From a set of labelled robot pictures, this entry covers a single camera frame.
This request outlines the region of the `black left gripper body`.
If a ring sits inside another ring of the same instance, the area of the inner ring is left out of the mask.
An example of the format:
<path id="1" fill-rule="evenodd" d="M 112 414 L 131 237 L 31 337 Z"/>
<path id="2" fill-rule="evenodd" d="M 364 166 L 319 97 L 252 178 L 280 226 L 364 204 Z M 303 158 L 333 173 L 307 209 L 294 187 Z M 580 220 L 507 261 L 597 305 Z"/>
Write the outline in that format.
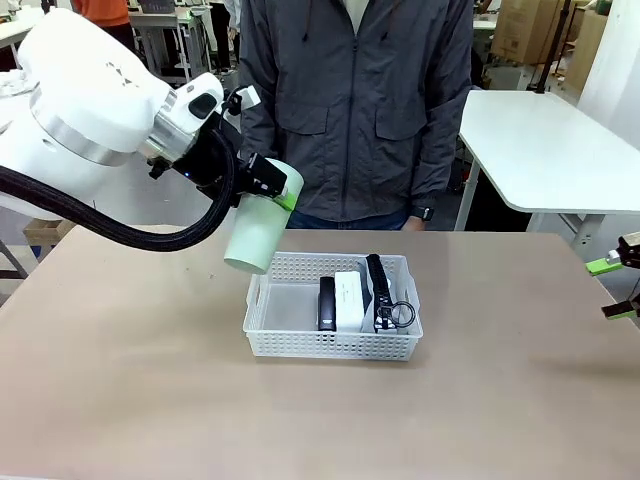
<path id="1" fill-rule="evenodd" d="M 172 169 L 216 203 L 223 202 L 226 185 L 231 184 L 230 204 L 237 207 L 242 195 L 258 192 L 248 163 L 239 156 L 240 145 L 241 134 L 234 125 L 225 119 L 210 118 Z"/>

